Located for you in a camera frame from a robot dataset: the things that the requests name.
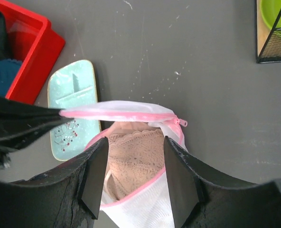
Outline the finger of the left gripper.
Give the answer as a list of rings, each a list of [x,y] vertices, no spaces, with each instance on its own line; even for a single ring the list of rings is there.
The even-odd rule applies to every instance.
[[[70,122],[59,109],[49,109],[0,96],[0,167],[10,165],[9,153],[22,150],[55,127]]]

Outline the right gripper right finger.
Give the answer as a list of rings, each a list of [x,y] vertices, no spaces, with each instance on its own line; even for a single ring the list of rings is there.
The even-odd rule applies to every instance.
[[[254,184],[227,175],[164,140],[177,228],[281,228],[281,179]]]

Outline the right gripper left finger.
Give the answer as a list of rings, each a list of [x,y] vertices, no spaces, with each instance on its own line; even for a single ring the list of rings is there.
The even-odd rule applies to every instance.
[[[0,181],[0,228],[91,228],[98,219],[108,158],[101,138],[29,180]]]

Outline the white mesh laundry bag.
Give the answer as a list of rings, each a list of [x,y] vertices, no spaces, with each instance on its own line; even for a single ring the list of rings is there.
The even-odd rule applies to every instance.
[[[93,138],[105,137],[109,144],[101,211],[120,228],[174,227],[164,140],[184,146],[185,120],[161,105],[133,101],[98,102],[60,114],[112,123]]]

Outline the beige lace bra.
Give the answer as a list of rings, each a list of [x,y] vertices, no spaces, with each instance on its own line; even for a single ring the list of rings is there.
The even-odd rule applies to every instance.
[[[122,200],[153,179],[164,167],[164,135],[160,128],[141,122],[114,122],[109,143],[104,187],[114,200]]]

